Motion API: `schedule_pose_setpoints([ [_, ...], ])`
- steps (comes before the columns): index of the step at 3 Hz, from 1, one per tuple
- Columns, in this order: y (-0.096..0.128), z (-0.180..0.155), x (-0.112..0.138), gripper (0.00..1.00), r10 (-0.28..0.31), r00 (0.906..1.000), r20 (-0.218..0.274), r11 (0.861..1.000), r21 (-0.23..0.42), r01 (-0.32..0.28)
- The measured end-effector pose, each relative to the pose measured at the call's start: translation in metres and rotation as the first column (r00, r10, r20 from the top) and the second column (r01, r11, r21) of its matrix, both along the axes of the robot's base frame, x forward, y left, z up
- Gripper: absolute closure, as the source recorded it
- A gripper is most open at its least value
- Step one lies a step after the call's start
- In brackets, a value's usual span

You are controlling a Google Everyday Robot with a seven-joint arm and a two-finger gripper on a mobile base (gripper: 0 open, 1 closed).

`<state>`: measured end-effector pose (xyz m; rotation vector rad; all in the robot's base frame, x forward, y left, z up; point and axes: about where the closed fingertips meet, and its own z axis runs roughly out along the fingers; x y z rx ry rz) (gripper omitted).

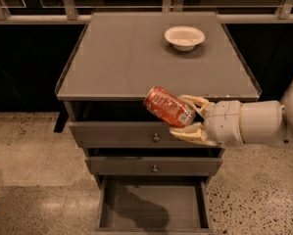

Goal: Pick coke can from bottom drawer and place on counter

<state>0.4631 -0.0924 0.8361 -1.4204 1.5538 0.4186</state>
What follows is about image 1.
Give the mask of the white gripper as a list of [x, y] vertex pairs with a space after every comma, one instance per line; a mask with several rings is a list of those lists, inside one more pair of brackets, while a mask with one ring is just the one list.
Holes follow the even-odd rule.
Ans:
[[243, 144], [240, 132], [239, 101], [219, 101], [217, 103], [191, 95], [180, 95], [179, 100], [191, 106], [204, 119], [183, 128], [170, 128], [170, 134], [182, 141], [197, 145], [237, 147]]

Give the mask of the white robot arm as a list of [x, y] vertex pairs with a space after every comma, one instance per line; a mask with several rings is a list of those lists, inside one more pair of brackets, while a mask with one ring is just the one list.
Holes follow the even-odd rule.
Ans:
[[184, 128], [171, 128], [174, 137], [222, 148], [245, 144], [293, 149], [293, 80], [279, 101], [242, 103], [185, 96], [184, 100], [203, 117], [202, 122]]

